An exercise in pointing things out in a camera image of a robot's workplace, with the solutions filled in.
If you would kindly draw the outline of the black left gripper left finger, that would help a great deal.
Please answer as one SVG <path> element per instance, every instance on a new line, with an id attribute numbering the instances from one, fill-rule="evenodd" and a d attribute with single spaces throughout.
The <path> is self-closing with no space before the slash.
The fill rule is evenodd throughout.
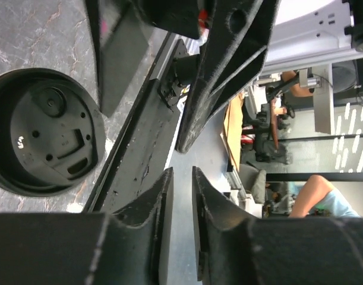
<path id="1" fill-rule="evenodd" d="M 0 284 L 165 284 L 173 170 L 113 214 L 0 213 Z"/>

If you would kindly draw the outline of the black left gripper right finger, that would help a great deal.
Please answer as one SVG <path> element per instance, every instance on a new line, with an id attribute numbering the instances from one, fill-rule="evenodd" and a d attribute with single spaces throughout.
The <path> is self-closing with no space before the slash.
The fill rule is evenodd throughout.
<path id="1" fill-rule="evenodd" d="M 192 169 L 203 284 L 363 284 L 363 218 L 256 218 Z"/>

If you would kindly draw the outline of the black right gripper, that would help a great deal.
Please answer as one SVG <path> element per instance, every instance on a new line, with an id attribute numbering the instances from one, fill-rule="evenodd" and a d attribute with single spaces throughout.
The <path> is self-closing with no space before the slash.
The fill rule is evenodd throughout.
<path id="1" fill-rule="evenodd" d="M 207 121 L 262 71 L 279 6 L 278 0 L 86 1 L 100 111 L 114 114 L 147 52 L 153 29 L 140 18 L 190 39 L 200 38 L 210 18 L 176 140 L 176 151 L 186 153 Z"/>

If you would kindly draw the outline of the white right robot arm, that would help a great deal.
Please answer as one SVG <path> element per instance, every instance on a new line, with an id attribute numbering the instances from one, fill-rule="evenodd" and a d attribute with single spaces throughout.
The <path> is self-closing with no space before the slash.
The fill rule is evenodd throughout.
<path id="1" fill-rule="evenodd" d="M 187 152 L 207 121 L 260 74 L 363 57 L 363 1 L 331 1 L 300 17 L 277 22 L 280 1 L 124 1 L 129 26 L 113 27 L 101 42 L 99 1 L 86 1 L 96 60 L 100 111 L 114 113 L 119 74 L 137 52 L 134 40 L 148 25 L 206 42 L 191 75 L 176 149 Z"/>

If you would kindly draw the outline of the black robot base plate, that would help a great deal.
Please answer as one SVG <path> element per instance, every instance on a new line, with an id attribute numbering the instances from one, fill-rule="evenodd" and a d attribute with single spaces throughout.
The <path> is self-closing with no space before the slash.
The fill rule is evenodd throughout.
<path id="1" fill-rule="evenodd" d="M 173 63 L 198 51 L 198 42 L 168 34 L 130 110 L 84 211 L 114 213 L 146 191 L 173 152 L 181 89 Z"/>

